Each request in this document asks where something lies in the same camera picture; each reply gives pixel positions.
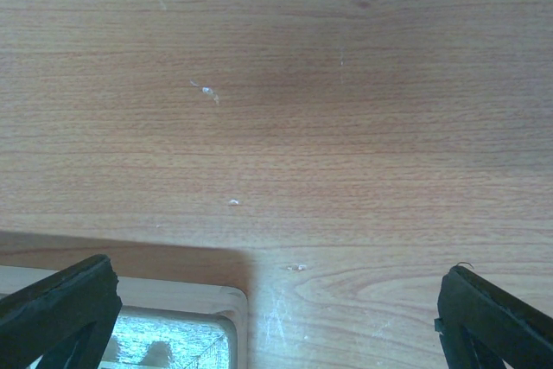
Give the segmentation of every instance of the wooden table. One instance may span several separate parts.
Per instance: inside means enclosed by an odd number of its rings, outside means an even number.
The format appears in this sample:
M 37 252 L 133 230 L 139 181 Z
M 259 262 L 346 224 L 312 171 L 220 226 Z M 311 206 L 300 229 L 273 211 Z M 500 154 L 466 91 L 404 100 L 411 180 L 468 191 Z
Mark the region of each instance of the wooden table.
M 553 0 L 0 0 L 0 263 L 235 285 L 250 366 L 444 368 L 459 261 L 553 314 Z

